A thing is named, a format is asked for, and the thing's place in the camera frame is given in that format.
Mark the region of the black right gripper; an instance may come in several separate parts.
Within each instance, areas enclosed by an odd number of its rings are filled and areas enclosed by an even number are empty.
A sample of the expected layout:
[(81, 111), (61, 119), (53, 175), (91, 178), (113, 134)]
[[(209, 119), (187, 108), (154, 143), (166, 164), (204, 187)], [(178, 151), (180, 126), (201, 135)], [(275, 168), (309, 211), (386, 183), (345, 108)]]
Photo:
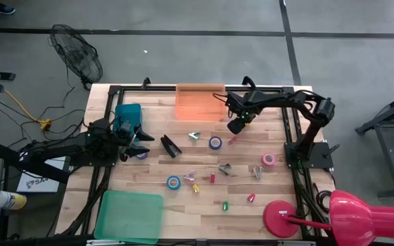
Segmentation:
[(237, 115), (236, 119), (231, 120), (227, 127), (234, 135), (239, 134), (248, 124), (248, 120), (253, 120), (256, 115), (262, 112), (259, 102), (263, 99), (263, 92), (253, 90), (243, 96), (228, 91), (226, 95), (226, 106), (229, 111)]

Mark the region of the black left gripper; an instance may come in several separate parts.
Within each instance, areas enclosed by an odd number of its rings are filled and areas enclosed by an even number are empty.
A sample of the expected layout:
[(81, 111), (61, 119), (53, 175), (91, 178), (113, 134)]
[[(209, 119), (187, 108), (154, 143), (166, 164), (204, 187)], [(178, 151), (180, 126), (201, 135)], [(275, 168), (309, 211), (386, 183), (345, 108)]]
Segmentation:
[(120, 150), (120, 160), (126, 162), (128, 158), (137, 156), (139, 154), (146, 154), (150, 152), (144, 146), (136, 146), (133, 142), (136, 139), (140, 141), (154, 141), (155, 138), (145, 133), (141, 124), (132, 125), (129, 121), (123, 122), (116, 132), (119, 145), (122, 146)]

